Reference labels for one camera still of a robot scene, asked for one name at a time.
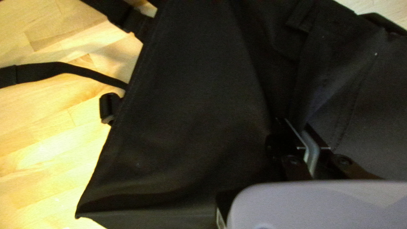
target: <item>wooden floor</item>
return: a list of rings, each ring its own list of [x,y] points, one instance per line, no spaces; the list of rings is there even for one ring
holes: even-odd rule
[[[341,3],[407,27],[407,0]],[[141,47],[79,0],[0,1],[0,67],[61,61],[128,81]],[[123,94],[72,74],[0,89],[0,229],[103,228],[74,212],[109,132],[98,114],[108,92]]]

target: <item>black plastic clip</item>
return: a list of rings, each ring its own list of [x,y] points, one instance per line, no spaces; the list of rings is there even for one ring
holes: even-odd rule
[[[112,125],[116,118],[121,98],[116,93],[107,93],[99,99],[99,109],[102,123]]]

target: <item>black bag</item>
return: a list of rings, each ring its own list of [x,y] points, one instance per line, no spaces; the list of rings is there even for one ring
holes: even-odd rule
[[[154,19],[84,2],[144,45],[77,218],[216,227],[240,190],[280,180],[265,150],[275,117],[310,124],[370,172],[407,177],[407,32],[383,17],[332,0],[154,1]]]

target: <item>nylon webbing strap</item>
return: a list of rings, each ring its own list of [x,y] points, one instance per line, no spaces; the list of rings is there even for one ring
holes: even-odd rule
[[[108,20],[124,30],[133,32],[134,35],[143,42],[152,18],[141,14],[132,5],[123,0],[81,0],[97,11],[106,15]]]
[[[126,89],[127,87],[127,83],[121,80],[106,76],[102,73],[95,72],[87,68],[82,68],[63,62],[49,62],[39,64],[23,64],[18,66],[13,65],[0,68],[0,88],[48,79],[62,73],[80,75],[121,89]]]

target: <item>plastic buckle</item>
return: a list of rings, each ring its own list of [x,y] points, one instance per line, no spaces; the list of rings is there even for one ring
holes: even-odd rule
[[[116,93],[107,93],[99,99],[99,110],[102,123],[112,125],[121,104],[121,98]]]

